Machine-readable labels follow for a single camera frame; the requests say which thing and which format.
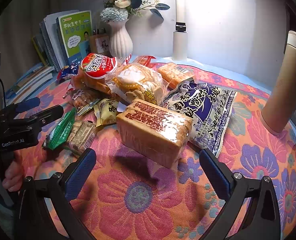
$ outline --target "green snack package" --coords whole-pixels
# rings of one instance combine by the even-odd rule
[[[46,137],[43,146],[54,150],[59,145],[64,143],[69,133],[72,129],[72,126],[75,122],[75,113],[76,109],[72,109],[70,112],[66,113],[62,120],[56,125],[56,127],[50,132],[50,134]]]

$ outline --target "hand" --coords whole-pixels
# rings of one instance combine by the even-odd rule
[[[18,191],[23,183],[23,175],[22,166],[13,160],[5,172],[5,179],[2,182],[3,187],[10,192]]]

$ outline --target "screw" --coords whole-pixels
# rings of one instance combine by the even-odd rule
[[[27,176],[27,177],[25,178],[25,182],[29,182],[29,181],[31,181],[31,179],[32,179],[32,176]]]
[[[236,179],[241,179],[241,178],[242,178],[241,173],[238,173],[238,172],[234,173],[233,176],[234,176]]]
[[[263,179],[265,180],[265,182],[270,182],[271,181],[270,177],[268,177],[268,176],[264,176]]]
[[[59,179],[61,177],[61,172],[55,172],[51,177]]]

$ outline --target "vase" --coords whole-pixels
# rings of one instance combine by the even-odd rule
[[[127,57],[132,53],[134,46],[126,30],[127,21],[128,19],[118,22],[110,21],[108,23],[112,28],[109,44],[109,51],[112,57]]]

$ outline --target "floral tablecloth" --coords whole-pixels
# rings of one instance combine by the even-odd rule
[[[290,124],[280,136],[273,136],[259,120],[267,93],[214,73],[183,67],[193,69],[199,81],[239,91],[219,160],[248,178],[272,178],[279,202],[281,237],[285,237],[296,224],[296,138]],[[63,99],[66,87],[67,82],[50,85],[39,94],[40,106],[20,117],[57,104],[67,112],[71,106]],[[93,113],[86,116],[88,120],[94,118]],[[46,152],[41,148],[56,123],[43,127],[36,147],[20,151],[26,175],[48,178],[75,161],[70,151]],[[124,146],[116,125],[101,130],[91,147],[97,154],[96,166],[71,204],[97,239],[198,239],[225,203],[217,197],[190,143],[174,170]],[[244,201],[229,235],[237,232],[249,201]],[[51,201],[47,199],[46,203],[58,231],[67,235]]]

